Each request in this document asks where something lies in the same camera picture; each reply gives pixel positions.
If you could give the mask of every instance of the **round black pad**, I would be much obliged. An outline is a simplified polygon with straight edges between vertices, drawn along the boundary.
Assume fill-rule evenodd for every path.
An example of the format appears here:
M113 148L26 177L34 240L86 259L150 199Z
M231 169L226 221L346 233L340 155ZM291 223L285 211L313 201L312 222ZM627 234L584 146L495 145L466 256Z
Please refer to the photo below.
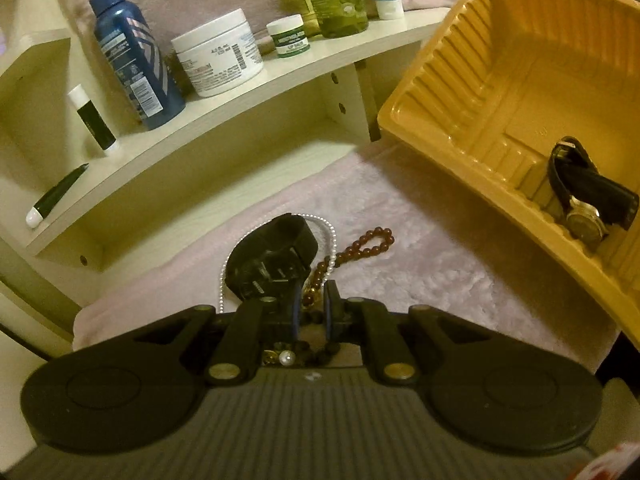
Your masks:
M96 345L39 368L22 390L22 412L48 444L117 452L167 436L186 421L200 385L170 346Z
M449 349L430 404L455 433L498 452L560 452L582 443L602 390L580 365L508 338Z

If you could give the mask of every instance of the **lip balm stick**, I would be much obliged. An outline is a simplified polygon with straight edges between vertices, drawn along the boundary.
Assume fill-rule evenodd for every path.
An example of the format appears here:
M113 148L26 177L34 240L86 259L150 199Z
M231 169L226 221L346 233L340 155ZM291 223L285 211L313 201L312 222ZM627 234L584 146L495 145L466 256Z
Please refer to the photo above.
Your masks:
M84 125L91 132L92 136L94 136L98 144L100 144L105 155L113 155L113 153L117 152L119 146L118 140L111 133L111 130L98 113L94 102L89 99L82 85L76 86L67 96Z

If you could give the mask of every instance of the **white jar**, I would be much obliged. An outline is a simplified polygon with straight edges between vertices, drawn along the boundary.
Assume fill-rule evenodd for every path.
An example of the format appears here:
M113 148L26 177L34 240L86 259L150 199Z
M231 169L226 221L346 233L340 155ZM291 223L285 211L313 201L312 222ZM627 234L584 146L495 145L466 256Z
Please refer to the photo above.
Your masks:
M194 28L171 43L201 97L234 88L264 67L242 9Z

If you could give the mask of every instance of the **orange tray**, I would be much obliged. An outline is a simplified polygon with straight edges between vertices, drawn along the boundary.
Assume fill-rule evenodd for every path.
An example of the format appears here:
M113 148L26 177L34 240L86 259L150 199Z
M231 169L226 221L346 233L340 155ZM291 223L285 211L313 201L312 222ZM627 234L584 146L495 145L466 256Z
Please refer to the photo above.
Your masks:
M638 2L458 0L378 121L519 224L640 348L640 215L592 253L546 177L556 141L574 136L638 192Z

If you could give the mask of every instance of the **blue plastic bottle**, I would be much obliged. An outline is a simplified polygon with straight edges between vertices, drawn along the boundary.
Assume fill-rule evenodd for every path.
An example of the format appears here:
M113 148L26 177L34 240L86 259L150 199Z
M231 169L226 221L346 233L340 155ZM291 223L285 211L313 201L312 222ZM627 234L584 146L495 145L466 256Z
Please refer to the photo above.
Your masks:
M89 0L94 34L146 127L152 130L184 109L184 99L162 61L142 12L127 0Z

